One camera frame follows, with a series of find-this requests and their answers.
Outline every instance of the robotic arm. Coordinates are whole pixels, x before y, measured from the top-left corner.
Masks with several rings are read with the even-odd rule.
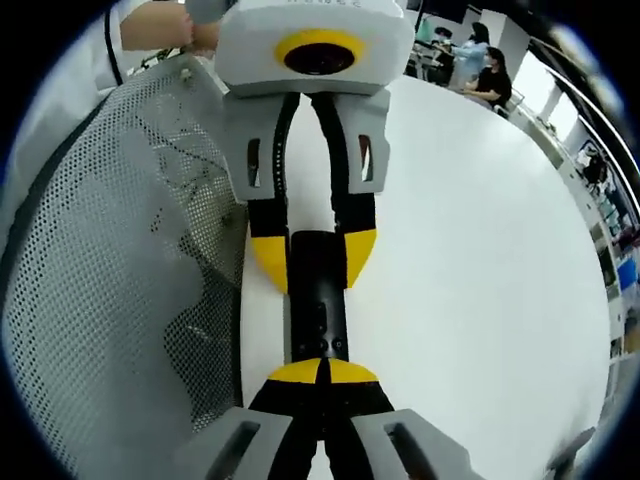
[[[196,23],[224,6],[187,0]],[[386,86],[413,40],[393,0],[240,0],[222,18],[215,62],[229,91],[218,97],[217,138],[236,199],[248,205],[256,259],[289,295],[293,363],[248,409],[229,410],[178,453],[185,478],[304,479],[324,440],[337,480],[480,480],[462,446],[411,410],[395,411],[376,376],[348,361],[344,290],[375,242]],[[333,232],[288,230],[284,150],[300,95],[329,147]]]

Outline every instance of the white table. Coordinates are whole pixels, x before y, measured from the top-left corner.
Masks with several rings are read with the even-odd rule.
[[[492,112],[403,77],[378,240],[347,292],[351,360],[464,445],[487,480],[537,480],[597,423],[609,365],[607,297],[587,227],[537,145]],[[292,231],[332,229],[328,150],[301,102],[287,145]],[[283,298],[247,250],[248,405],[284,359]],[[322,448],[310,478],[330,478]]]

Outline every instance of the yellow camera ring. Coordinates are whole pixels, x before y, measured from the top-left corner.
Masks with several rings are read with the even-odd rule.
[[[365,50],[362,40],[340,30],[300,30],[278,43],[276,60],[303,75],[332,75],[358,63]]]

